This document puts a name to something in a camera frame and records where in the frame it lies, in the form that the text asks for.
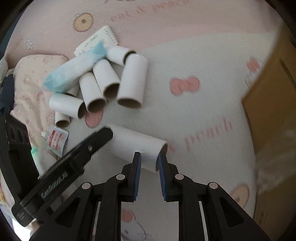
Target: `white cardboard tube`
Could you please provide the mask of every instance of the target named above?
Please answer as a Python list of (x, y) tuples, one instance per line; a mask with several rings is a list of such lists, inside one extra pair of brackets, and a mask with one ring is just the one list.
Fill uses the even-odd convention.
[(118, 104), (129, 108), (143, 105), (148, 60), (138, 54), (130, 54), (126, 59), (117, 94)]
[(85, 73), (79, 78), (79, 85), (86, 109), (90, 113), (102, 110), (107, 104), (93, 73)]
[(55, 112), (55, 124), (59, 128), (65, 128), (70, 125), (70, 117), (59, 112)]
[(86, 112), (82, 99), (61, 93), (54, 93), (52, 95), (49, 99), (49, 108), (76, 119), (81, 119)]
[(111, 62), (124, 66), (126, 58), (131, 53), (136, 52), (132, 49), (128, 49), (122, 46), (112, 46), (107, 50), (106, 57)]
[(141, 153), (141, 166), (156, 172), (156, 161), (161, 151), (168, 151), (168, 143), (124, 127), (108, 125), (113, 131), (113, 138), (106, 144), (107, 150), (128, 162), (133, 161), (136, 151)]
[(70, 89), (66, 94), (71, 95), (73, 97), (77, 97), (80, 86), (79, 84), (75, 85), (72, 89)]
[(93, 72), (104, 97), (116, 98), (120, 80), (108, 60), (99, 60), (93, 66)]

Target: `patterned pillow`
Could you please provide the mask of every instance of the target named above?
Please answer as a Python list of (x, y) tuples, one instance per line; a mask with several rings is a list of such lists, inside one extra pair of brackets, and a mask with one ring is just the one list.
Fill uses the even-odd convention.
[(42, 131), (55, 123), (55, 112), (49, 109), (51, 92), (40, 89), (53, 70), (67, 62), (64, 56), (30, 55), (22, 58), (14, 72), (15, 105), (11, 115), (23, 122), (32, 145), (43, 148)]

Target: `cardboard box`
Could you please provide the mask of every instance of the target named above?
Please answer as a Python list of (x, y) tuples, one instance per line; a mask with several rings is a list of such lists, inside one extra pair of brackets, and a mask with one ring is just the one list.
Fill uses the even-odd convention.
[[(296, 44), (286, 26), (258, 80), (242, 102), (255, 152), (296, 111)], [(296, 175), (257, 196), (254, 220), (271, 241), (278, 240), (296, 214)]]

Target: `silver screw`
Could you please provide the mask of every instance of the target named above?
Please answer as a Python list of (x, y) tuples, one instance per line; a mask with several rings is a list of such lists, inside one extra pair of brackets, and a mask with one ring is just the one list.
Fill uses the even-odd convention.
[(177, 174), (175, 176), (175, 178), (178, 179), (178, 180), (182, 180), (184, 178), (184, 176), (182, 174)]
[(116, 176), (116, 179), (117, 180), (123, 180), (123, 179), (125, 179), (125, 175), (123, 175), (123, 174), (118, 174), (117, 176)]
[(82, 189), (89, 189), (91, 187), (90, 183), (84, 183), (82, 184)]
[(218, 184), (217, 183), (210, 183), (210, 188), (212, 189), (217, 189), (218, 188)]

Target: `dark blue fabric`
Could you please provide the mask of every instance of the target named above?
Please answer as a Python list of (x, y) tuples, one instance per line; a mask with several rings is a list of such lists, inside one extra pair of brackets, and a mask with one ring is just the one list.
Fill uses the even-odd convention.
[(10, 74), (4, 79), (3, 89), (0, 94), (0, 112), (10, 113), (13, 110), (15, 103), (15, 80)]

